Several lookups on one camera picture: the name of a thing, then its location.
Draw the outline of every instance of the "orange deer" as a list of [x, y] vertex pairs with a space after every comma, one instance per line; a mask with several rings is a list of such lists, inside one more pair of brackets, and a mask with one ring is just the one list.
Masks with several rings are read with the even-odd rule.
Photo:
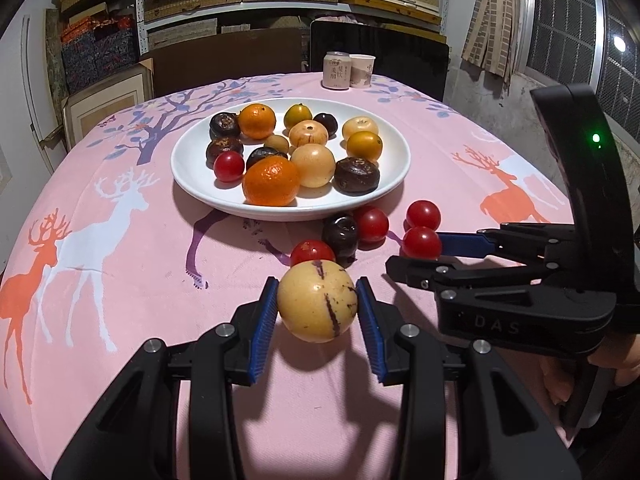
[[483, 155], [470, 147], [465, 146], [465, 153], [475, 162], [465, 160], [459, 153], [453, 153], [453, 159], [489, 171], [498, 177], [507, 189], [493, 193], [482, 200], [480, 210], [493, 218], [498, 224], [502, 222], [524, 222], [529, 217], [536, 222], [548, 223], [548, 221], [536, 211], [536, 206], [531, 197], [514, 180], [518, 178], [499, 168], [500, 162], [493, 160], [490, 156]]
[[31, 305], [31, 298], [38, 290], [42, 272], [45, 266], [53, 267], [57, 262], [56, 241], [65, 238], [71, 231], [67, 231], [69, 223], [65, 222], [62, 217], [60, 224], [56, 227], [58, 220], [58, 210], [48, 215], [44, 222], [40, 224], [40, 237], [34, 240], [32, 231], [37, 221], [33, 223], [29, 229], [29, 244], [34, 246], [36, 257], [33, 261], [31, 269], [26, 274], [16, 274], [4, 280], [2, 288], [0, 288], [0, 318], [11, 319], [9, 322], [9, 330], [6, 334], [4, 342], [4, 387], [8, 388], [6, 383], [6, 353], [9, 349], [9, 341], [11, 336], [15, 339], [15, 352], [18, 357], [18, 366], [20, 367], [20, 375], [22, 377], [22, 390], [27, 398], [27, 404], [31, 404], [31, 398], [27, 390], [27, 383], [24, 380], [24, 365], [22, 363], [22, 322], [24, 316], [27, 315]]

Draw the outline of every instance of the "paper cup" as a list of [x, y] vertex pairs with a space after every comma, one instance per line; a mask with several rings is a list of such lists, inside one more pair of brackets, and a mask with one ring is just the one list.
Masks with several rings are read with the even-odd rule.
[[349, 57], [351, 58], [351, 88], [371, 86], [371, 74], [373, 74], [373, 62], [376, 56], [350, 54]]

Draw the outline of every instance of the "mandarin orange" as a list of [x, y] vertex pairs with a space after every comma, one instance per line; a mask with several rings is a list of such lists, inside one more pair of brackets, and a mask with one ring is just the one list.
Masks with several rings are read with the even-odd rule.
[[268, 156], [244, 174], [242, 192], [252, 205], [285, 206], [298, 194], [300, 173], [296, 165], [282, 156]]
[[254, 103], [243, 108], [238, 114], [238, 125], [247, 137], [255, 140], [266, 139], [276, 127], [276, 114], [267, 105]]

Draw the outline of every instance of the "cherry tomato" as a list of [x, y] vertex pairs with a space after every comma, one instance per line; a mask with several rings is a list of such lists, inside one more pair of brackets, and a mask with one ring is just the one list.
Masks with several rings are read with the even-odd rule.
[[434, 260], [442, 254], [442, 243], [433, 229], [412, 227], [404, 234], [402, 250], [409, 258]]
[[216, 157], [213, 173], [220, 182], [235, 182], [244, 173], [244, 159], [236, 152], [224, 152]]
[[320, 240], [305, 240], [296, 245], [291, 251], [291, 267], [311, 260], [335, 261], [332, 248]]
[[358, 235], [361, 242], [367, 244], [380, 242], [389, 232], [389, 218], [386, 217], [382, 209], [363, 206], [354, 211], [353, 217], [358, 224]]
[[433, 202], [417, 200], [406, 210], [409, 227], [428, 227], [434, 231], [440, 227], [440, 210]]

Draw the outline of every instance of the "white plate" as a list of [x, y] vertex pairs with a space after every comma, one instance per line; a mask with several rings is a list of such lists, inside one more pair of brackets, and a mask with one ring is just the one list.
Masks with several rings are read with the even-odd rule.
[[[338, 132], [334, 139], [329, 140], [327, 147], [333, 152], [335, 160], [347, 156], [342, 141], [342, 125], [352, 117], [366, 115], [376, 121], [380, 129], [383, 150], [378, 161], [380, 168], [380, 184], [378, 188], [366, 195], [348, 196], [340, 193], [332, 183], [319, 189], [300, 188], [297, 198], [285, 207], [266, 207], [245, 203], [240, 182], [237, 184], [222, 184], [216, 180], [206, 164], [206, 149], [209, 139], [209, 116], [195, 123], [178, 140], [171, 154], [171, 171], [175, 181], [187, 193], [202, 200], [220, 211], [243, 218], [254, 220], [291, 222], [300, 220], [315, 220], [325, 218], [332, 213], [353, 209], [372, 202], [395, 189], [406, 177], [411, 163], [409, 145], [402, 134], [383, 118], [355, 106], [324, 99], [313, 98], [279, 98], [260, 101], [269, 105], [276, 113], [275, 133], [284, 130], [284, 114], [289, 107], [302, 103], [309, 107], [315, 116], [320, 112], [332, 114], [338, 121]], [[238, 113], [248, 104], [232, 106], [224, 112]], [[244, 160], [262, 143], [244, 139]]]

